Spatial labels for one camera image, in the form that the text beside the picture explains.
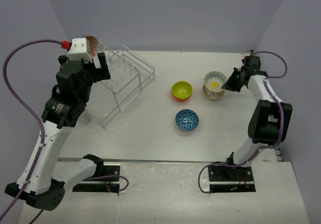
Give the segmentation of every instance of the orange bowl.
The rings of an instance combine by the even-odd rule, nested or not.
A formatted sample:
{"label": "orange bowl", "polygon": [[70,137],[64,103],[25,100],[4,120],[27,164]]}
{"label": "orange bowl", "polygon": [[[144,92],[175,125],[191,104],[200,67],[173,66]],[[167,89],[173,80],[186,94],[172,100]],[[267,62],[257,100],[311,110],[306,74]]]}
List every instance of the orange bowl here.
{"label": "orange bowl", "polygon": [[181,98],[175,97],[173,93],[172,93],[172,95],[175,98],[175,100],[177,100],[179,102],[184,102],[184,101],[188,100],[191,97],[191,96],[189,96],[188,98],[181,99]]}

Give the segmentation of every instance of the blue patterned bowl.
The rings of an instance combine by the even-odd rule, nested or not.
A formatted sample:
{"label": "blue patterned bowl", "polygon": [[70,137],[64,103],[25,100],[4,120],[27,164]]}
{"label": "blue patterned bowl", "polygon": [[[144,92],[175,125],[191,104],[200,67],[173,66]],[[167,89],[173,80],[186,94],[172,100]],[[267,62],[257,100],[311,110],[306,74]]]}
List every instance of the blue patterned bowl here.
{"label": "blue patterned bowl", "polygon": [[199,125],[199,117],[190,109],[183,109],[176,115],[175,122],[180,129],[184,131],[192,131]]}

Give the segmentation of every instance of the white bowl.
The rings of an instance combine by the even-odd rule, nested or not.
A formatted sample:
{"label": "white bowl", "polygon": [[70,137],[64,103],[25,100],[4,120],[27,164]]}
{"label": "white bowl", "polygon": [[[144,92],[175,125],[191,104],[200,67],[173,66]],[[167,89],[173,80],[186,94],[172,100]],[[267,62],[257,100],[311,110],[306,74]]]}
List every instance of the white bowl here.
{"label": "white bowl", "polygon": [[204,77],[204,85],[211,92],[223,91],[222,86],[227,81],[227,77],[217,71],[209,72]]}
{"label": "white bowl", "polygon": [[218,100],[224,95],[225,90],[221,92],[211,92],[203,85],[203,93],[210,100]]}

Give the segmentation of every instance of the red connector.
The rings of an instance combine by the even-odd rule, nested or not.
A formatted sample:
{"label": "red connector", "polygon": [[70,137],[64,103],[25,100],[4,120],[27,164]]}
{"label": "red connector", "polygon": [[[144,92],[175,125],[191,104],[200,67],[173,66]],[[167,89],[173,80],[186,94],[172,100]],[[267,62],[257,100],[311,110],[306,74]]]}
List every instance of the red connector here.
{"label": "red connector", "polygon": [[61,48],[63,49],[67,49],[69,51],[70,47],[71,47],[71,43],[68,42],[68,41],[61,41],[62,44],[61,44]]}

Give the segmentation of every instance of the white table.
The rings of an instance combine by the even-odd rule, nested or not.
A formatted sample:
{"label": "white table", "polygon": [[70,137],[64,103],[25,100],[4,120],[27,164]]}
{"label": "white table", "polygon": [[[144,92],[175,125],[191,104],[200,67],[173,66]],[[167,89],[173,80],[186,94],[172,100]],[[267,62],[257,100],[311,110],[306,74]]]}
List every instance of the white table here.
{"label": "white table", "polygon": [[[71,164],[58,163],[55,172]],[[61,204],[44,212],[36,223],[309,223],[290,163],[255,162],[256,192],[211,195],[197,187],[204,165],[123,163],[120,173],[129,179],[129,187],[119,196],[67,192]],[[207,171],[201,184],[208,189]],[[25,204],[19,224],[29,223],[38,212]]]}
{"label": "white table", "polygon": [[[256,107],[252,93],[244,87],[240,93],[226,91],[219,101],[210,101],[203,95],[202,86],[210,71],[221,71],[229,77],[233,67],[241,66],[244,54],[137,54],[155,66],[155,83],[118,114],[107,130],[95,123],[78,124],[61,158],[81,158],[90,153],[118,160],[224,161],[243,144]],[[186,102],[177,102],[171,96],[173,83],[180,80],[190,82],[194,88]],[[92,101],[108,104],[104,99]],[[190,133],[179,130],[174,120],[176,113],[185,108],[194,110],[200,118],[199,126]],[[276,161],[273,150],[265,150],[259,158]]]}

